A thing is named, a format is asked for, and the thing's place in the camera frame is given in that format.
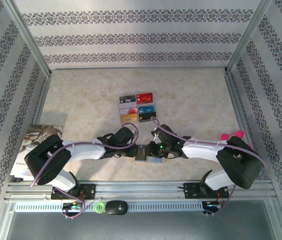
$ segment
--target black computer mouse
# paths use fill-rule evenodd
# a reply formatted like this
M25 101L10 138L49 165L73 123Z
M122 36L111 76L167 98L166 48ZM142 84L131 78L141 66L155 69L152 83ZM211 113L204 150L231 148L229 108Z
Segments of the black computer mouse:
M106 203L105 212L111 215L124 215L127 213L127 208L127 202L113 200Z

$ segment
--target green tape roll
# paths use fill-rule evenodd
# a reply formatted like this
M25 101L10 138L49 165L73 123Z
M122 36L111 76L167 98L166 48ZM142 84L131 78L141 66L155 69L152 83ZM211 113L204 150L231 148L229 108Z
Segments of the green tape roll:
M94 211L97 214L101 214L105 211L105 205L102 202L98 202L95 206L94 206Z

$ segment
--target white wall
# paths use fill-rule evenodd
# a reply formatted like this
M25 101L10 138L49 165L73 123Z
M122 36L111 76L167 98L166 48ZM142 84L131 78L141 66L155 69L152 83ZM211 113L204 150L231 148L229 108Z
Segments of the white wall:
M45 76L0 1L0 207Z
M51 69L225 67L260 0L15 0Z
M282 0L275 0L233 70L257 151L271 162L282 206Z

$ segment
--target book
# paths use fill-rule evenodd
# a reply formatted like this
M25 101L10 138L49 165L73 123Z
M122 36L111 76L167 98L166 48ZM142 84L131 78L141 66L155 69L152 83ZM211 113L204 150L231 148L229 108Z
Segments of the book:
M62 136L62 126L33 125L31 124L24 136L19 152L16 156L10 175L15 178L22 178L25 181L32 181L34 177L30 172L24 157L49 136L57 134Z

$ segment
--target glass panel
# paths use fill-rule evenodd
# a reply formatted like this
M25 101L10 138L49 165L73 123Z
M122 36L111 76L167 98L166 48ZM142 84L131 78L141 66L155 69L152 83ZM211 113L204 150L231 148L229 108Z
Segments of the glass panel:
M233 201L219 216L200 212L85 213L71 220L61 213L15 212L9 240L272 240L263 201Z

